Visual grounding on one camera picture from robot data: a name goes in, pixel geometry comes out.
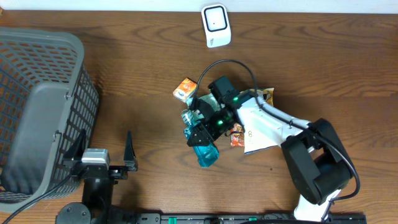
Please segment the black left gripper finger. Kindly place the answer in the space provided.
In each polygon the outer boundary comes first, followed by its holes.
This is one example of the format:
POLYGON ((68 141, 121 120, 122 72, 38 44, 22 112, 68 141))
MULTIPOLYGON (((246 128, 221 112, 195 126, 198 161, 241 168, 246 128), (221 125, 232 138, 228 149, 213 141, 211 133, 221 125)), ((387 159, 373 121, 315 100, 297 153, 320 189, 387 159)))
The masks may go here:
POLYGON ((127 132, 126 147, 124 151, 124 163, 128 171, 138 170, 137 159, 132 145, 132 135, 130 131, 127 132))
POLYGON ((64 161, 80 161, 83 153, 85 151, 86 146, 86 130, 82 129, 75 140, 75 142, 71 145, 68 151, 64 154, 64 161))

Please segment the green wet wipes pack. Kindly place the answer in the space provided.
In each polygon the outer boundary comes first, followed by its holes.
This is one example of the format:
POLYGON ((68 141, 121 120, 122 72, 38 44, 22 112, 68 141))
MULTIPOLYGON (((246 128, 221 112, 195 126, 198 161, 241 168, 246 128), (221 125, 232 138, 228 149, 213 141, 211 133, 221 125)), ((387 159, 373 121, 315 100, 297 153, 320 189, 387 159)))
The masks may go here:
POLYGON ((203 95, 200 97, 200 99, 203 100, 204 102, 208 103, 214 111, 221 110, 221 106, 218 104, 218 102, 216 101, 216 98, 213 96, 212 93, 203 95))

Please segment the red chocolate bar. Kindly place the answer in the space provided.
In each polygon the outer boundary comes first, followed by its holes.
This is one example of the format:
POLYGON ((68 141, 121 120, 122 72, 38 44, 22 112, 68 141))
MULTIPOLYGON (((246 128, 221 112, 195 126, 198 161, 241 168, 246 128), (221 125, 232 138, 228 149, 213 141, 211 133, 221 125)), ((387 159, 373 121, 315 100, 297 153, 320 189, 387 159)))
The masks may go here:
POLYGON ((244 147, 243 127, 236 123, 231 129, 231 147, 244 147))

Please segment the blue mouthwash bottle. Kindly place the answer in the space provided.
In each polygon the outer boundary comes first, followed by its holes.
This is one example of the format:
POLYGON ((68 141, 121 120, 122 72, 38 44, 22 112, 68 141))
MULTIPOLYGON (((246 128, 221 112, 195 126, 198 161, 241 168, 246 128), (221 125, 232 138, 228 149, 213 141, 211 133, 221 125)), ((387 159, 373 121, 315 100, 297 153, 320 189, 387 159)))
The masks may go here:
MULTIPOLYGON (((181 117, 187 126, 183 131, 184 135, 186 139, 189 139, 189 137, 193 136, 194 126, 200 122, 195 119, 193 112, 189 109, 183 110, 181 117)), ((213 143, 208 143, 205 146, 193 146, 193 150, 197 155, 198 163, 201 167, 212 166, 220 155, 213 143)))

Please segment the small orange box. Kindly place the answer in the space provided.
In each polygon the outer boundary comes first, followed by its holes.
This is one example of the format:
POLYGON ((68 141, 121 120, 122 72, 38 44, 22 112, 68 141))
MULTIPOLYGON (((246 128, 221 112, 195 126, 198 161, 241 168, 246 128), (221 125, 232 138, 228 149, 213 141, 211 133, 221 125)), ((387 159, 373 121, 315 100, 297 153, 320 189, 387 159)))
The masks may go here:
POLYGON ((197 84, 193 80, 185 78, 178 87, 174 89, 173 96, 185 103, 194 94, 196 88, 197 84))

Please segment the orange snack bag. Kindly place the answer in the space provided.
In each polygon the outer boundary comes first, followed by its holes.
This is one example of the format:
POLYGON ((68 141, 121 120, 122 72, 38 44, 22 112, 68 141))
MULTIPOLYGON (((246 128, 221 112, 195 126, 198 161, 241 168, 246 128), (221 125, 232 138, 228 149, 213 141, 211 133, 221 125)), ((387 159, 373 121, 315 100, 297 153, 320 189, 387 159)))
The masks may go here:
MULTIPOLYGON (((274 96, 274 88, 266 88, 262 90, 258 90, 259 93, 262 93, 263 98, 266 103, 273 106, 273 96, 274 96)), ((251 154, 257 151, 265 150, 270 147, 274 147, 277 144, 272 142, 267 136, 260 133, 260 131, 249 128, 246 129, 244 133, 244 153, 251 154)))

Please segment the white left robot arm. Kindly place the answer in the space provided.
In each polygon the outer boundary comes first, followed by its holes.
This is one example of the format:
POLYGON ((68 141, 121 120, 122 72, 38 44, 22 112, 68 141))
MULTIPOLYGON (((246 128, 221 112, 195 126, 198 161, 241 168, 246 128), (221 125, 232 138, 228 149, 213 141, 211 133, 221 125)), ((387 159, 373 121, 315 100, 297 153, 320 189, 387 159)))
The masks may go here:
POLYGON ((56 223, 135 223, 134 212, 112 205, 113 189, 129 172, 136 172, 138 164, 132 145, 131 132, 127 132, 124 165, 112 166, 106 149, 86 147, 86 131, 79 133, 62 159, 70 168, 70 179, 83 181, 81 202, 64 206, 55 218, 56 223))

